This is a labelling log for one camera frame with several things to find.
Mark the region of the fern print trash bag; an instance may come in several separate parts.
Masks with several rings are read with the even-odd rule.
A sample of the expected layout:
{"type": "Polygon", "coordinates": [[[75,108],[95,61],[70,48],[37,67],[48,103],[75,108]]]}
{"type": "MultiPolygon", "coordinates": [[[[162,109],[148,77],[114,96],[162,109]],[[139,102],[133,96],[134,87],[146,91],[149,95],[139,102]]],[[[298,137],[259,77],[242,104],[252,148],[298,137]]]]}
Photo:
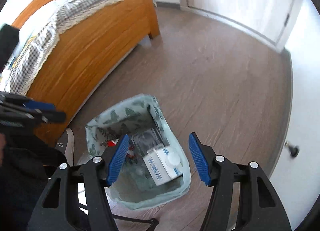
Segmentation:
{"type": "Polygon", "coordinates": [[[128,135],[129,150],[119,176],[106,193],[109,198],[130,210],[149,209],[166,204],[185,195],[190,188],[191,174],[188,159],[171,131],[154,96],[140,94],[108,108],[85,126],[88,154],[101,156],[109,150],[109,141],[128,135]],[[148,170],[150,162],[144,157],[160,151],[175,152],[180,165],[174,168],[175,178],[157,185],[161,173],[148,170]]]}

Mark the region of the white cardboard box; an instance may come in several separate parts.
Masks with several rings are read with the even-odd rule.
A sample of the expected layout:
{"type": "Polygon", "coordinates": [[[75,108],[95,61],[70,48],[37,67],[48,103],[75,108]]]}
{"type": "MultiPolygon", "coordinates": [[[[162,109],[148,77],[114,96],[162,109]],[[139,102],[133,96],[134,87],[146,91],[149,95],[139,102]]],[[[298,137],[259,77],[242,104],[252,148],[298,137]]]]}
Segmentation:
{"type": "Polygon", "coordinates": [[[183,175],[182,160],[171,146],[152,149],[143,161],[157,186],[168,183],[183,175]]]}

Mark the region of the grey sneaker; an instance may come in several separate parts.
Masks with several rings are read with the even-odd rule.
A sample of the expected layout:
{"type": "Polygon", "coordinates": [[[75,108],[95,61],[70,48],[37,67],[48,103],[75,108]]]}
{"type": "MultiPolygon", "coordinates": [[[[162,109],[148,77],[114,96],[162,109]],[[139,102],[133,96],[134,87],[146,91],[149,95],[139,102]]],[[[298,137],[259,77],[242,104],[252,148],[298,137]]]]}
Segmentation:
{"type": "Polygon", "coordinates": [[[57,141],[55,149],[64,154],[70,166],[74,165],[74,134],[70,128],[66,128],[57,141]]]}

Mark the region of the black door stopper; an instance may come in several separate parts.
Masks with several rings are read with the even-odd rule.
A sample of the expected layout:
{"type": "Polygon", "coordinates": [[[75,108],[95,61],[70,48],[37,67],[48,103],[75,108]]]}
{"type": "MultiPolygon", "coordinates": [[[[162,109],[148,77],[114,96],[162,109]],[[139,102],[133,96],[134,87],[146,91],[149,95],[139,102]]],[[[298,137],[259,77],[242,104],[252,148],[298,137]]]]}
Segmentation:
{"type": "Polygon", "coordinates": [[[289,150],[290,156],[295,158],[299,154],[299,146],[292,145],[289,141],[285,142],[285,147],[289,150]]]}

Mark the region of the checkered bed blanket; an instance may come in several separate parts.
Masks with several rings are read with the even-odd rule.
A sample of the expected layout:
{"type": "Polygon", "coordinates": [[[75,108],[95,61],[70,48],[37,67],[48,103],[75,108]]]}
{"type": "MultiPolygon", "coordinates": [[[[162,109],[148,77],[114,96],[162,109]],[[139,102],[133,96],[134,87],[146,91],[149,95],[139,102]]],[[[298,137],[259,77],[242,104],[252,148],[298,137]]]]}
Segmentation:
{"type": "Polygon", "coordinates": [[[92,16],[102,8],[123,0],[54,0],[31,16],[27,25],[35,26],[23,32],[29,34],[21,52],[9,58],[1,74],[1,91],[26,95],[48,56],[60,40],[60,35],[92,16]]]}

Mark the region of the wooden bed frame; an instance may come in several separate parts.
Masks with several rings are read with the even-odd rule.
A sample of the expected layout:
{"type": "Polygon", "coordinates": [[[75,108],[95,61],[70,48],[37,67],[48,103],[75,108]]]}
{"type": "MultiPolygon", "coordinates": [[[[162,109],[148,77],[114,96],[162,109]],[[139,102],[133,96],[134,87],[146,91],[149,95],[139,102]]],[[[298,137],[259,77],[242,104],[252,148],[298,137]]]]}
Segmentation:
{"type": "Polygon", "coordinates": [[[27,96],[66,113],[63,124],[34,130],[54,146],[95,87],[145,36],[160,34],[152,0],[123,0],[106,6],[60,36],[27,96]]]}

